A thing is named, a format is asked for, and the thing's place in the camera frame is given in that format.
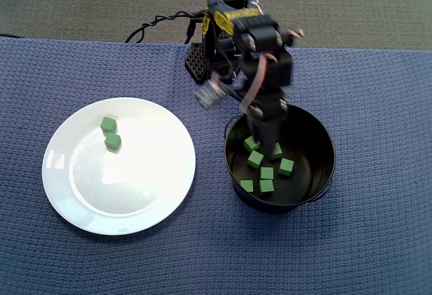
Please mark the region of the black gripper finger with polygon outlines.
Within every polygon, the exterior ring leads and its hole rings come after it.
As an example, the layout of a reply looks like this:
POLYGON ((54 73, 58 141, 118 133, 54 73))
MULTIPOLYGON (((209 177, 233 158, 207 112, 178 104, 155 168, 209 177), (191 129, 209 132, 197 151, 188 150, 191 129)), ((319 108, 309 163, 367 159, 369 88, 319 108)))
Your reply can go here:
POLYGON ((285 121, 286 116, 259 120, 259 140, 265 156, 269 156, 274 152, 275 144, 279 142, 281 127, 285 121))
POLYGON ((258 142, 261 140, 261 118, 247 114, 246 115, 248 127, 250 130, 251 135, 254 138, 255 142, 258 142))

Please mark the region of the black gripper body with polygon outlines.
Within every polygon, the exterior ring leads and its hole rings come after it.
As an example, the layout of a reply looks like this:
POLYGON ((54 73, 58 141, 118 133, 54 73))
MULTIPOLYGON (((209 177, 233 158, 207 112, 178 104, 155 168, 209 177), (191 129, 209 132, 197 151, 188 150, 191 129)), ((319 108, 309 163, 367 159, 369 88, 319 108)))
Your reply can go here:
POLYGON ((279 117, 286 110, 283 88, 291 83, 292 56, 285 49, 248 51, 240 58, 240 69, 244 75, 240 89, 243 113, 261 119, 279 117))

